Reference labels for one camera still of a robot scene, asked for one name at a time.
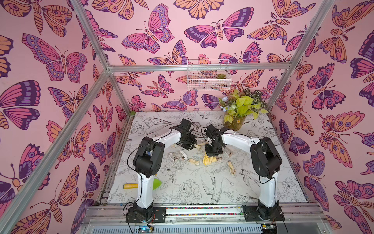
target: wire basket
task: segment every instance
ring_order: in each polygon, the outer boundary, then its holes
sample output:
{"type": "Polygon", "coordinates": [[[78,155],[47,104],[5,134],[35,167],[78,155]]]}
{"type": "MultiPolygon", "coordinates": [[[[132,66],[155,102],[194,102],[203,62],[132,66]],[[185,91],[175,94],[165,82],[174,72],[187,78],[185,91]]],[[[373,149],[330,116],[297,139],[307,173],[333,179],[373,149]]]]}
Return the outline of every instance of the wire basket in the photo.
{"type": "Polygon", "coordinates": [[[208,60],[189,60],[187,65],[187,90],[218,90],[228,91],[231,84],[231,74],[228,64],[220,64],[219,59],[216,59],[217,64],[206,64],[208,60]],[[203,70],[201,66],[206,64],[207,70],[203,70]],[[224,79],[218,79],[217,75],[224,74],[224,79]]]}

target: vent grille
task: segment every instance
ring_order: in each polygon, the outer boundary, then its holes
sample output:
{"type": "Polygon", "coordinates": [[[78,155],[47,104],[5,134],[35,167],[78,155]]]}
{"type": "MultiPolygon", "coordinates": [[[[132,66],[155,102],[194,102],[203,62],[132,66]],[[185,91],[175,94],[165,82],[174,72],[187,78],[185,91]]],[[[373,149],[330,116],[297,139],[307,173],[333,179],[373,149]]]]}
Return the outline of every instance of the vent grille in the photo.
{"type": "MultiPolygon", "coordinates": [[[[132,231],[138,233],[139,226],[132,231]]],[[[130,234],[128,226],[94,227],[92,234],[130,234]]],[[[155,226],[153,233],[165,234],[246,234],[263,233],[260,224],[212,224],[212,225],[159,225],[155,226]]]]}

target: table surface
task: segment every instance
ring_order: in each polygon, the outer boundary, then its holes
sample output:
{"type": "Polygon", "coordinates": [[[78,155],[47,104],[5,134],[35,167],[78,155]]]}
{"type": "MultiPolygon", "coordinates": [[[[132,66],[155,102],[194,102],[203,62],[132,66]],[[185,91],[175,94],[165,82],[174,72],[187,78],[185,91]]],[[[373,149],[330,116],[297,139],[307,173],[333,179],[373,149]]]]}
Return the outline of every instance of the table surface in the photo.
{"type": "MultiPolygon", "coordinates": [[[[222,111],[191,111],[191,112],[137,112],[134,117],[128,141],[119,162],[114,183],[112,185],[108,203],[126,203],[134,201],[137,189],[123,189],[126,183],[138,183],[136,173],[127,166],[127,158],[131,151],[137,148],[143,137],[157,137],[166,133],[171,126],[180,123],[182,118],[190,118],[195,130],[198,143],[204,141],[201,128],[213,124],[216,128],[223,127],[224,112],[222,111]]],[[[279,143],[279,138],[266,114],[260,114],[256,120],[247,117],[238,133],[250,137],[269,137],[282,157],[277,182],[277,197],[282,202],[306,202],[300,184],[292,170],[287,156],[279,143]]],[[[183,150],[188,158],[200,162],[199,166],[178,158],[173,161],[168,157],[170,152],[178,152],[181,147],[165,149],[162,165],[156,178],[162,184],[153,190],[154,203],[158,204],[232,204],[257,202],[250,197],[258,198],[260,183],[255,173],[250,153],[246,153],[234,146],[228,146],[233,152],[229,157],[225,153],[220,162],[208,166],[202,163],[204,148],[201,150],[183,150]],[[236,177],[230,174],[228,161],[236,169],[236,177]]],[[[129,158],[129,164],[135,153],[129,158]]]]}

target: flower vase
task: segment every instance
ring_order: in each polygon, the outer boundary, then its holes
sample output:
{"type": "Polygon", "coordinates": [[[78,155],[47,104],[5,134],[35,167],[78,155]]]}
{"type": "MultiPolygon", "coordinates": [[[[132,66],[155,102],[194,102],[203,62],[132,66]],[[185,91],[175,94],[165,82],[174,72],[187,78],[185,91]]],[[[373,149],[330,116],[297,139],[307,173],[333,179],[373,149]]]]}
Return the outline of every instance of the flower vase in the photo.
{"type": "Polygon", "coordinates": [[[229,121],[226,121],[223,123],[223,125],[231,130],[238,131],[242,125],[244,124],[245,117],[235,117],[233,116],[234,120],[230,123],[229,121]]]}

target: yellow cloth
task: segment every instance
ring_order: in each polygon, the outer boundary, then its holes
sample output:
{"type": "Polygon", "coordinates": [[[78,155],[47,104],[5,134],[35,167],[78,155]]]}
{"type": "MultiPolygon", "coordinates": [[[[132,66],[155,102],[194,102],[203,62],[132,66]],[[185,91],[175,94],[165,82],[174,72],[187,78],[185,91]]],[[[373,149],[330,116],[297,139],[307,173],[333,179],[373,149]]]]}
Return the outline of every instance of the yellow cloth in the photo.
{"type": "Polygon", "coordinates": [[[207,155],[206,155],[206,153],[205,153],[205,155],[204,155],[204,159],[203,159],[203,163],[204,163],[204,165],[205,166],[207,166],[207,165],[209,165],[209,164],[211,164],[211,163],[213,163],[213,162],[217,162],[217,158],[216,157],[208,157],[207,155]]]}

